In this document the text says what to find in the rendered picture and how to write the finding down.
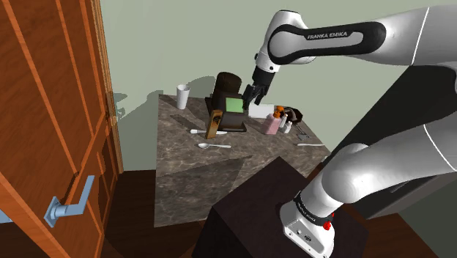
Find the brown marble counter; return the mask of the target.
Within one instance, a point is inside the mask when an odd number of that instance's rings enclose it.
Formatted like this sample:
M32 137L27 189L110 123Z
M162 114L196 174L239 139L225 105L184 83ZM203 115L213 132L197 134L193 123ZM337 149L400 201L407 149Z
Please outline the brown marble counter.
M268 163L281 157L307 177L330 151L325 147L297 146L322 144L312 130L299 126L310 136L300 140L296 128L289 133L264 135L262 120L245 120L246 132L230 132L208 140L231 148L202 149L209 121L202 98L191 97L184 110L176 108L176 98L160 95L157 121L157 165L155 188L156 227L200 221L213 204L244 183Z

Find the white box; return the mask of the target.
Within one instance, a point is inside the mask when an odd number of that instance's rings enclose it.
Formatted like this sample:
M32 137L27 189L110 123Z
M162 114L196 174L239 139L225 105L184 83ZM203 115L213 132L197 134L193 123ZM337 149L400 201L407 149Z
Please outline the white box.
M248 109L248 116L255 119L266 119L274 110L274 104L260 103L259 105L256 105L255 103L251 103Z

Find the dark brown coffee machine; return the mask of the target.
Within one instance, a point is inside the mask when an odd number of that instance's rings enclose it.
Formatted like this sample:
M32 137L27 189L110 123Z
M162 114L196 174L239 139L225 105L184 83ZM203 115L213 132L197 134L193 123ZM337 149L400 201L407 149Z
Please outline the dark brown coffee machine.
M226 132L246 132L244 121L248 118L239 93L242 80L229 72L219 72L213 93L205 97L208 114L214 109L222 111L218 130Z

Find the dark brown round object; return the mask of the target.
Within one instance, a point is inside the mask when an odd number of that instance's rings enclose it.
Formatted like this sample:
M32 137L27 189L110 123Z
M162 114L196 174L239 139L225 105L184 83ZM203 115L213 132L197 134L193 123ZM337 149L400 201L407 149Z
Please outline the dark brown round object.
M285 107L284 113L288 115L287 121L291 121L293 125L296 125L302 121L302 114L296 108Z

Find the grey metal kitchen tool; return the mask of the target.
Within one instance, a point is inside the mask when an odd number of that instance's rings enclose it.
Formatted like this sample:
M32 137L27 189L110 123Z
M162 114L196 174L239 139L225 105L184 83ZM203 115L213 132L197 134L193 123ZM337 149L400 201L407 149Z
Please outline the grey metal kitchen tool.
M300 139L300 140L306 140L306 139L309 139L310 136L299 126L299 124L297 123L295 126L294 126L298 132L297 134L297 137Z

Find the small white spray bottle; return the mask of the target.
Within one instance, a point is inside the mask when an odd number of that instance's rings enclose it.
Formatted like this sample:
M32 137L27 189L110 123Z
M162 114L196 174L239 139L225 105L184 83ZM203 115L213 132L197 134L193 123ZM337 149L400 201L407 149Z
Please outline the small white spray bottle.
M290 131L291 125L292 125L292 121L288 120L288 114L284 114L281 117L280 126L279 126L278 130L281 133L288 133Z

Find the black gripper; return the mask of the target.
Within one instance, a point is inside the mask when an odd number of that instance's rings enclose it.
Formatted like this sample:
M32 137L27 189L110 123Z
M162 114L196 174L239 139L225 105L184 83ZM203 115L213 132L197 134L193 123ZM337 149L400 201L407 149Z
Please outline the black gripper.
M242 95L243 108L248 109L252 100L258 106L262 98L268 93L269 87L275 77L275 72L265 71L259 67L255 67L252 79L253 86L248 84Z

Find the white cup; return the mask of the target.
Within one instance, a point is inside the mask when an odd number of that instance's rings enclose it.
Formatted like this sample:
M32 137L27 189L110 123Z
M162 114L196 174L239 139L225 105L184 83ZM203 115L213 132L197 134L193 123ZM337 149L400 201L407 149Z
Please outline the white cup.
M190 93L190 87L187 84L177 86L177 108L183 110L186 108L187 99Z

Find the brown wooden bottle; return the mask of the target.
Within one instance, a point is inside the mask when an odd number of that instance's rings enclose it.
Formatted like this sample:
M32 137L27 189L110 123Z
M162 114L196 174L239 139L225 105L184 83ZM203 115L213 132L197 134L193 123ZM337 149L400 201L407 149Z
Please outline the brown wooden bottle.
M212 111L209 117L205 139L213 139L217 135L222 116L223 112L221 110L215 109Z

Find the brown wooden door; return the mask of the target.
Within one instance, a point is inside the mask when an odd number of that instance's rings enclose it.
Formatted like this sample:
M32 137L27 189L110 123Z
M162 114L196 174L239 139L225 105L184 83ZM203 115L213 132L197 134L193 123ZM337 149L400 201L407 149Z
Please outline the brown wooden door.
M100 258L122 171L100 0L0 0L0 258Z

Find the pink soap pump bottle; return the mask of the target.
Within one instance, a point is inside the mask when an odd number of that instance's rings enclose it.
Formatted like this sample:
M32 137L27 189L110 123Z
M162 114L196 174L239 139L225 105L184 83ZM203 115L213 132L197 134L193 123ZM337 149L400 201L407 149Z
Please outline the pink soap pump bottle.
M281 123L281 112L283 106L277 106L272 114L269 114L264 121L264 134L275 135Z

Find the dark robot stand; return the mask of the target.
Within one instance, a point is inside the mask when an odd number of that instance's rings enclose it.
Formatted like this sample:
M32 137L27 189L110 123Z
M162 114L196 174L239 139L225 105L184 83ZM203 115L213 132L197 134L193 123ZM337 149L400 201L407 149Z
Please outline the dark robot stand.
M279 217L308 183L276 158L212 206L192 258L312 258L284 235Z

